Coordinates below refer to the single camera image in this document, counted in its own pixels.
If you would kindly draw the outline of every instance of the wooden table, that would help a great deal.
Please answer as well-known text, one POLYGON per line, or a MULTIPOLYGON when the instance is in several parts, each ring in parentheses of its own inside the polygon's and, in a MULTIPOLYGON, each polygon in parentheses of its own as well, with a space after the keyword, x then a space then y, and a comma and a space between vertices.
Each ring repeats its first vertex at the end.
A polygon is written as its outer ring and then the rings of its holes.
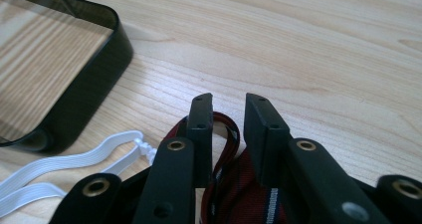
MULTIPOLYGON (((62 155, 129 129, 158 146, 204 93, 242 129, 245 94, 254 93, 273 103, 293 136, 323 144, 349 175, 371 185, 393 173, 422 180, 422 0, 89 1, 116 10, 135 55, 62 155)), ((215 139, 217 158, 223 140, 215 139)), ((69 190, 129 149, 34 182, 69 190)), ((41 157, 1 149, 0 180, 41 157)), ((146 165, 141 159, 121 178, 146 165)), ((0 222, 46 223, 59 202, 37 201, 0 222)))

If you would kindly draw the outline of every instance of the black plastic frame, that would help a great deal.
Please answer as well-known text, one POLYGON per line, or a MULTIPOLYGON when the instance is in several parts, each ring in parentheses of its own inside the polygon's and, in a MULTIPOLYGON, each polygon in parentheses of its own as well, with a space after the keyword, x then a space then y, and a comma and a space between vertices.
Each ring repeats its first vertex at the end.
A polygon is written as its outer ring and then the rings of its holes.
POLYGON ((27 0, 112 29, 43 120, 31 132, 0 143, 28 151, 60 152, 84 130, 132 59, 133 48, 111 8, 85 0, 27 0))

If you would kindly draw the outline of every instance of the hole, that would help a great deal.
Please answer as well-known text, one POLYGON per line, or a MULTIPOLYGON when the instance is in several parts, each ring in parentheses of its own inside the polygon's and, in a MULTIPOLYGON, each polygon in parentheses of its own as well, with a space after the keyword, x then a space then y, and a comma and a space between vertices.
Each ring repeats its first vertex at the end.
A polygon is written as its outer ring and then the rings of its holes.
POLYGON ((179 141, 173 141, 168 143, 167 148, 173 151, 181 150, 185 147, 185 144, 183 142, 179 141))
POLYGON ((316 145, 309 141, 298 141, 297 146, 305 151, 314 151, 317 149, 316 145))
POLYGON ((341 208, 347 216, 351 219, 361 222, 367 222, 369 220, 368 212, 361 206, 353 202, 344 202, 341 208))
POLYGON ((83 194, 88 197, 95 197, 103 194, 109 188, 109 181, 105 178, 97 178, 89 182, 83 189, 83 194))
POLYGON ((396 180, 393 182, 393 187, 407 197, 422 199, 422 190, 410 181, 403 179, 396 180))
POLYGON ((158 218, 167 218, 173 213, 173 206, 168 202, 158 204, 154 209, 154 216, 158 218))

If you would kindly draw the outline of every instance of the dark red fabric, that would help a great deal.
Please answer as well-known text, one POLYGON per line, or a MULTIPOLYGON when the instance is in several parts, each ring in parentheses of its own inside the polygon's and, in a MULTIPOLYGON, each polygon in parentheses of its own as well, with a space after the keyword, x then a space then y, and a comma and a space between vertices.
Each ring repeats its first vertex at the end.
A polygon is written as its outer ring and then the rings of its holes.
MULTIPOLYGON (((166 136, 177 134, 181 120, 166 136)), ((226 145, 213 171, 213 182, 204 191, 201 223, 287 223, 280 189, 261 186, 255 178, 246 148, 235 158, 240 143, 236 124, 226 115, 214 112, 214 121, 223 122, 228 131, 226 145)))

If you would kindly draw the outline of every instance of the white elastic strap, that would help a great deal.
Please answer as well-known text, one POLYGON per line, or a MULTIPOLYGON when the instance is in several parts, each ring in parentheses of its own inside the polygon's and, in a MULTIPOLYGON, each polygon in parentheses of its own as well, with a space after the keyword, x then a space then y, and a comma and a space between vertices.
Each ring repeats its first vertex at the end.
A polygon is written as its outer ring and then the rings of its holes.
POLYGON ((151 165, 156 149, 143 142, 142 139, 143 134, 140 131, 121 132, 109 136, 91 151, 69 156, 43 158, 25 165, 0 183, 0 218, 30 202, 52 196, 64 197, 67 194, 51 183, 25 186, 31 180, 51 171, 97 164, 105 160, 121 144, 133 141, 135 148, 103 172, 120 174, 142 155, 146 155, 151 165))

